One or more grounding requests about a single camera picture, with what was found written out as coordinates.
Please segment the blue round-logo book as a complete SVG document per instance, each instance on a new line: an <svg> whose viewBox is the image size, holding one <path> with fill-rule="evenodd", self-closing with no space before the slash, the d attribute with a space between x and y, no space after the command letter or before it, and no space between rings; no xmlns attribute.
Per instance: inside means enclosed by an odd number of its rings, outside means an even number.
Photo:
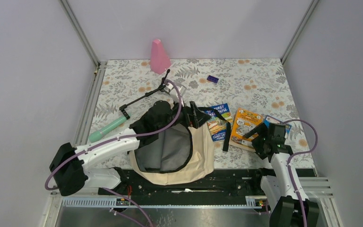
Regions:
<svg viewBox="0 0 363 227"><path fill-rule="evenodd" d="M281 120L279 120L279 119L277 119L277 118L275 118L275 117L273 117L273 116L266 115L266 116L265 116L265 118L264 118L264 120L263 120L263 123L264 123L267 127L269 127L269 125L270 125L271 123L281 124L281 123L282 123L282 121L281 121ZM292 128L292 126L291 126L290 124L287 124L287 125L285 126L286 134L289 134L289 132L290 132L291 128Z"/></svg>

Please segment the orange children's book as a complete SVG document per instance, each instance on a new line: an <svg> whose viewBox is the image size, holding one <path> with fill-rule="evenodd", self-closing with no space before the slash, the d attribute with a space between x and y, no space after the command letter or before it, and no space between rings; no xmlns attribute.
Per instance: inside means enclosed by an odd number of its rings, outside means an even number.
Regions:
<svg viewBox="0 0 363 227"><path fill-rule="evenodd" d="M243 108L238 108L231 129L229 145L254 152L252 140L257 137L253 135L245 138L244 135L253 130L263 122L263 116Z"/></svg>

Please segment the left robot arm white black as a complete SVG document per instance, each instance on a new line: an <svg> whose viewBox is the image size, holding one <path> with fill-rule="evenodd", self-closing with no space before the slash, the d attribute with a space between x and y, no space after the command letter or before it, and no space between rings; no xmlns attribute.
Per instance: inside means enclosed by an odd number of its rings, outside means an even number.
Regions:
<svg viewBox="0 0 363 227"><path fill-rule="evenodd" d="M194 102L190 106L157 101L140 119L117 135L101 141L74 147L62 144L54 156L45 188L59 190L62 196L77 193L82 188L109 188L116 194L126 192L128 182L115 169L96 169L95 166L118 153L130 152L149 146L171 127L181 125L198 129L211 117ZM50 179L56 186L49 187Z"/></svg>

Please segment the cream canvas backpack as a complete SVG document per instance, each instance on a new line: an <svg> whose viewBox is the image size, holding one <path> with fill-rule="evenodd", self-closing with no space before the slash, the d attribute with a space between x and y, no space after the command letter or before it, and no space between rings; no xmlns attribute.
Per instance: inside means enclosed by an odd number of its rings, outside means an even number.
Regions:
<svg viewBox="0 0 363 227"><path fill-rule="evenodd" d="M212 108L217 117L225 120ZM231 123L227 123L224 141L229 140ZM198 129L181 124L159 133L153 143L131 151L132 169L157 185L191 183L214 171L215 145L207 123Z"/></svg>

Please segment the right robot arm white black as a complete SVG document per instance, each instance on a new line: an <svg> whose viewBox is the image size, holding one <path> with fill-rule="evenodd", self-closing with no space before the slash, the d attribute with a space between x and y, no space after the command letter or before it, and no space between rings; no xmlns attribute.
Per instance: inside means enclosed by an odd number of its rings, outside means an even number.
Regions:
<svg viewBox="0 0 363 227"><path fill-rule="evenodd" d="M294 153L291 146L285 144L288 123L260 123L244 134L244 138L257 135L251 141L255 153L272 167L259 169L260 177L253 180L252 188L256 194L267 197L271 211L269 226L315 227L320 209L300 183L293 164L293 158L299 153Z"/></svg>

